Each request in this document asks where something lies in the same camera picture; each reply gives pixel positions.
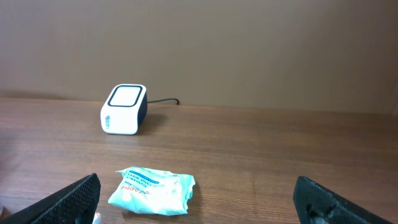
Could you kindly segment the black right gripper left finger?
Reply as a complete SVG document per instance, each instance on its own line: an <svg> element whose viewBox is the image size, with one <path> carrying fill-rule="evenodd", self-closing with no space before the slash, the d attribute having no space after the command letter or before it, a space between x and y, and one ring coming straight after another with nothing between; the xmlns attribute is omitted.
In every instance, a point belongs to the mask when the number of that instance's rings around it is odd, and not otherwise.
<svg viewBox="0 0 398 224"><path fill-rule="evenodd" d="M7 217L1 224L92 224L100 192L100 180L92 173Z"/></svg>

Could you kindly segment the mint green wipes pack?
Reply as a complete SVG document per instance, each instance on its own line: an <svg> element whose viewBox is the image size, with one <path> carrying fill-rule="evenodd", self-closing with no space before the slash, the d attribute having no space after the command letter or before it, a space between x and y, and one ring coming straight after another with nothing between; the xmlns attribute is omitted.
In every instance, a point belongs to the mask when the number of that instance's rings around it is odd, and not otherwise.
<svg viewBox="0 0 398 224"><path fill-rule="evenodd" d="M188 174L145 167L119 171L123 179L108 203L138 214L185 215L195 179Z"/></svg>

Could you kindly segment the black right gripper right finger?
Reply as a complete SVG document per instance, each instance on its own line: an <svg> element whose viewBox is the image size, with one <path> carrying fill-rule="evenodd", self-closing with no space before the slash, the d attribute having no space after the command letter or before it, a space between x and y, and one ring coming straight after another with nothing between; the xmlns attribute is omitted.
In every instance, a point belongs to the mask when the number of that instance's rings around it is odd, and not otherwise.
<svg viewBox="0 0 398 224"><path fill-rule="evenodd" d="M391 224L305 176L296 181L293 201L300 223Z"/></svg>

